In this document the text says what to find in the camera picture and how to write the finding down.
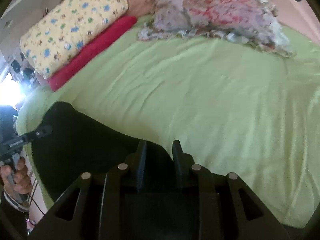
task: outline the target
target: bright light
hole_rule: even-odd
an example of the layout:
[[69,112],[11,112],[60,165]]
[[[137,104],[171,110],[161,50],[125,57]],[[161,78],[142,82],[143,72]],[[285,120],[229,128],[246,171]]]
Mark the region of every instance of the bright light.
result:
[[20,85],[11,80],[11,78],[9,73],[4,81],[0,83],[0,105],[15,106],[25,98],[25,95],[20,90]]

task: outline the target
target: finger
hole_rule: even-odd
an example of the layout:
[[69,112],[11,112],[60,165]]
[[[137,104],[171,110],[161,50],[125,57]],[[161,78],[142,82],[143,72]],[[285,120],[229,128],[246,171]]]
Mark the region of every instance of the finger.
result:
[[4,165],[0,169],[0,175],[5,185],[9,183],[7,176],[11,173],[11,167],[9,165]]
[[28,177],[27,173],[24,171],[17,171],[13,177],[15,183],[19,184],[25,177]]
[[22,170],[17,171],[17,172],[20,172],[21,174],[23,174],[23,177],[24,177],[28,174],[28,167],[24,166]]
[[21,190],[25,189],[26,187],[28,187],[29,185],[31,185],[31,180],[28,176],[24,177],[19,184],[16,184],[13,189],[17,192],[20,192]]
[[26,159],[24,157],[20,157],[20,160],[17,162],[17,170],[21,171],[26,166]]
[[23,188],[22,190],[19,190],[18,193],[25,195],[25,194],[31,193],[31,191],[32,191],[32,185],[30,184],[30,185],[26,186],[25,188]]

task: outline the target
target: wrinkled sheet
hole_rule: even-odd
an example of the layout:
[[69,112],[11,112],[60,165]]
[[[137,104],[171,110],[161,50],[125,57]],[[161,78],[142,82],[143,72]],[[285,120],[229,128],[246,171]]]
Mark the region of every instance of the wrinkled sheet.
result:
[[137,41],[147,20],[61,89],[37,88],[20,110],[18,132],[35,129],[54,102],[66,101],[169,153],[180,140],[211,172],[238,173],[280,222],[304,226],[320,196],[319,46],[288,27],[292,58],[202,37]]

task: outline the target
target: patterned pillowcase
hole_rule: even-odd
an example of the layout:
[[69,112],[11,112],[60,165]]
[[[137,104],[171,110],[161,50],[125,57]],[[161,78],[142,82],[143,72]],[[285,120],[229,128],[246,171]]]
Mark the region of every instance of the patterned pillowcase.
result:
[[274,14],[268,0],[155,0],[153,21],[139,40],[203,35],[290,57],[290,42]]
[[21,51],[50,78],[127,9],[127,0],[65,0],[22,36]]

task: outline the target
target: folded red cloth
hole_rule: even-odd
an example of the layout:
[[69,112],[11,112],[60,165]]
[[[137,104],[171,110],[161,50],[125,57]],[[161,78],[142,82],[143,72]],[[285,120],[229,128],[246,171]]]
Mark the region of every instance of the folded red cloth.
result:
[[64,66],[48,79],[51,89],[56,91],[62,87],[90,60],[119,39],[122,34],[129,30],[136,22],[137,19],[133,16],[123,16],[116,20],[111,26],[109,26],[109,28],[95,37],[89,44],[84,46],[81,52],[76,55],[69,64]]

